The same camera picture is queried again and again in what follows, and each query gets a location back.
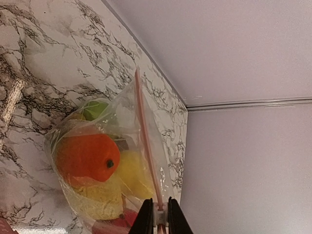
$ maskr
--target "red fruit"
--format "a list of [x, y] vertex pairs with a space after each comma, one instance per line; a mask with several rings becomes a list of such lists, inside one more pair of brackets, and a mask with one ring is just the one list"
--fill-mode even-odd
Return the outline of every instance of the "red fruit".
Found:
[[137, 212], [125, 208], [119, 218], [96, 221], [92, 227], [92, 234], [128, 234], [136, 217]]

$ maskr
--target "green fruit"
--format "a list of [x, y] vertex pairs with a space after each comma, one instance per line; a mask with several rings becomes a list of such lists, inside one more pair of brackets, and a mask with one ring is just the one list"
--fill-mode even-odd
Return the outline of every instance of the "green fruit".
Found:
[[87, 121], [95, 120], [106, 109], [108, 103], [99, 101], [90, 101], [83, 109], [83, 116]]

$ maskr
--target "marble surface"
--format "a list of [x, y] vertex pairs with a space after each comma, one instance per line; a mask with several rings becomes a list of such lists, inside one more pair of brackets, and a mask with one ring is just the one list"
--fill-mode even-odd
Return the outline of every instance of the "marble surface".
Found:
[[100, 0], [0, 0], [0, 216], [20, 234], [83, 232], [43, 136], [82, 101], [113, 99], [137, 66], [179, 200], [186, 108], [116, 17]]

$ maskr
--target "clear ziplock bag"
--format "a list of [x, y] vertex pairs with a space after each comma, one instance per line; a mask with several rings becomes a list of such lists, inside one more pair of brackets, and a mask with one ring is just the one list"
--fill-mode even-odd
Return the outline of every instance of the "clear ziplock bag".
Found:
[[145, 199], [173, 195], [163, 142], [139, 71], [112, 102], [84, 103], [46, 136], [66, 199], [93, 234], [127, 234]]

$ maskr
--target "red object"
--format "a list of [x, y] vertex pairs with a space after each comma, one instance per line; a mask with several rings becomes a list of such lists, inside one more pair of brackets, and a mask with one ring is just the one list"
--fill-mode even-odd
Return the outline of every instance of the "red object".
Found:
[[17, 231], [13, 231], [4, 218], [0, 218], [0, 234], [19, 234], [19, 233]]
[[125, 208], [120, 218], [96, 221], [92, 227], [92, 234], [127, 234], [136, 217], [137, 212]]
[[105, 182], [119, 162], [120, 151], [106, 134], [65, 137], [56, 157], [59, 173], [73, 187], [86, 185], [89, 178]]

